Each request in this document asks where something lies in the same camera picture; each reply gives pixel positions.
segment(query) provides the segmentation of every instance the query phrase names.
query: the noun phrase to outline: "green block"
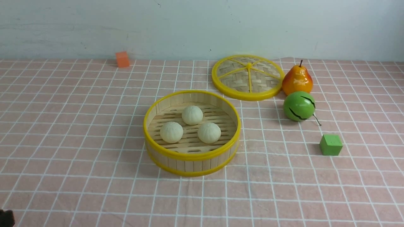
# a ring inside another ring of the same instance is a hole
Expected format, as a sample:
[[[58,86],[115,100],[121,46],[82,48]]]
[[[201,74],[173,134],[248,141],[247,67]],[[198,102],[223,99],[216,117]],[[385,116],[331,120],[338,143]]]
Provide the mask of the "green block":
[[[325,134],[320,141],[321,153],[326,156],[338,156],[342,142],[338,135]]]

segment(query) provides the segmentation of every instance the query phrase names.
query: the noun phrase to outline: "bamboo steamer lid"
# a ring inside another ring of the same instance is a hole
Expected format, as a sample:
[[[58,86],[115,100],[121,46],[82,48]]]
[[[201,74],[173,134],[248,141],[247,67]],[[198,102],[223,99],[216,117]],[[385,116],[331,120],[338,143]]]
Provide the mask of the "bamboo steamer lid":
[[[282,89],[285,77],[274,62],[254,55],[233,55],[212,68],[212,81],[223,94],[244,101],[269,99]]]

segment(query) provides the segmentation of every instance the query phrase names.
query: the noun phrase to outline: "yellow plastic rim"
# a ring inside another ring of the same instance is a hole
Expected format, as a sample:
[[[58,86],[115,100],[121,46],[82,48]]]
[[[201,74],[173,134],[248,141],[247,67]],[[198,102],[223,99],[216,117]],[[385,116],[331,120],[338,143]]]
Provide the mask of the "yellow plastic rim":
[[[238,151],[238,146],[236,147],[234,153],[229,157],[229,159],[227,159],[225,162],[223,162],[222,164],[218,165],[215,168],[209,169],[209,170],[205,170],[205,171],[199,171],[199,172],[184,172],[184,171],[178,171],[175,169],[171,169],[163,164],[161,164],[160,162],[158,162],[153,155],[150,153],[150,151],[147,149],[147,153],[149,154],[150,159],[160,168],[162,168],[163,170],[170,172],[172,174],[175,175],[179,175],[179,176],[183,176],[183,177],[200,177],[200,176],[204,176],[204,175],[208,175],[214,172],[217,172],[221,169],[223,169],[223,167],[225,167],[236,155]]]
[[[148,130],[147,130],[147,117],[149,116],[150,112],[153,110],[153,108],[161,101],[170,98],[171,96],[174,95],[178,95],[178,94],[182,94],[182,93],[205,93],[205,94],[209,94],[212,96],[217,97],[218,99],[226,102],[231,109],[234,111],[234,113],[236,114],[237,117],[237,129],[236,132],[234,133],[234,136],[223,146],[213,150],[213,151],[209,151],[206,153],[178,153],[175,151],[171,151],[165,147],[160,146],[158,143],[156,143],[152,137],[150,136]],[[240,131],[241,131],[241,120],[240,117],[238,115],[238,112],[236,110],[236,108],[225,98],[223,98],[222,96],[219,96],[215,93],[212,92],[208,92],[208,91],[204,91],[204,90],[183,90],[183,91],[178,91],[178,92],[174,92],[171,93],[167,96],[164,96],[163,98],[159,99],[157,102],[153,103],[153,105],[151,105],[151,107],[148,109],[148,111],[146,112],[145,118],[143,120],[143,133],[145,135],[145,140],[148,142],[148,144],[150,144],[150,146],[156,150],[157,152],[159,152],[160,154],[169,157],[169,158],[173,158],[173,159],[177,159],[177,160],[181,160],[181,161],[191,161],[191,162],[195,162],[195,161],[203,161],[203,160],[207,160],[207,159],[211,159],[214,157],[217,157],[223,153],[225,153],[226,151],[228,151],[231,146],[233,146],[233,144],[235,144],[240,137]]]
[[[254,62],[252,64],[245,64],[245,63],[242,63],[242,62],[239,62],[237,60],[232,59],[232,58],[235,58],[235,57],[250,57],[250,58],[258,59],[258,61]],[[217,68],[224,61],[234,61],[234,62],[237,62],[237,63],[244,66],[242,68],[239,68],[238,70],[247,69],[247,71],[248,71],[248,79],[250,81],[250,83],[249,83],[250,92],[249,93],[248,92],[240,92],[240,91],[234,90],[232,88],[229,88],[229,87],[227,87],[226,85],[224,85],[220,81],[220,78],[222,78],[224,76],[227,76],[230,73],[234,72],[234,71],[232,71],[232,72],[223,74],[221,76],[217,75],[217,73],[216,73]],[[261,61],[264,61],[266,63],[269,63],[269,64],[273,65],[276,68],[276,70],[279,71],[280,81],[275,87],[273,87],[272,89],[270,89],[268,91],[259,92],[259,93],[252,93],[251,92],[251,73],[250,73],[250,70],[256,70],[256,71],[264,73],[264,74],[266,74],[266,75],[268,75],[270,77],[277,78],[276,76],[271,75],[270,73],[267,73],[267,72],[264,72],[264,71],[261,71],[259,69],[254,68],[254,65],[257,64],[258,62],[261,62]],[[273,96],[277,95],[280,92],[280,90],[282,89],[282,80],[283,80],[284,77],[285,77],[285,73],[283,72],[282,68],[279,67],[276,63],[274,63],[274,62],[272,62],[272,61],[270,61],[268,59],[258,57],[258,56],[254,56],[254,55],[232,55],[232,56],[229,56],[229,57],[226,57],[226,58],[223,58],[223,59],[219,60],[218,62],[216,62],[216,64],[212,68],[212,81],[213,81],[213,84],[215,85],[215,87],[219,91],[221,91],[223,94],[225,94],[226,96],[231,97],[233,99],[243,100],[243,101],[261,101],[261,100],[272,98]]]

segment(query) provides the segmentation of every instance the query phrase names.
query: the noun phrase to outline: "watermelon stem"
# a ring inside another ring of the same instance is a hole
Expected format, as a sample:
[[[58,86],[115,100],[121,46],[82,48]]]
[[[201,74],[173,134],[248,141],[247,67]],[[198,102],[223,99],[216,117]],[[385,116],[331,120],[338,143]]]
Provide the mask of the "watermelon stem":
[[[318,121],[317,117],[313,114],[313,116],[316,118],[318,125],[321,126],[320,122]]]

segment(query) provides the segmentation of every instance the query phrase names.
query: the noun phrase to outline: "orange block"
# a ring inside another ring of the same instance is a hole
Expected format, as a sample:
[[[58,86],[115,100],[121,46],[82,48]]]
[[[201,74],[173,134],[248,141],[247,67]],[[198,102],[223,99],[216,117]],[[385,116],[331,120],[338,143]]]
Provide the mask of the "orange block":
[[[126,51],[115,53],[118,68],[129,67],[129,57]]]

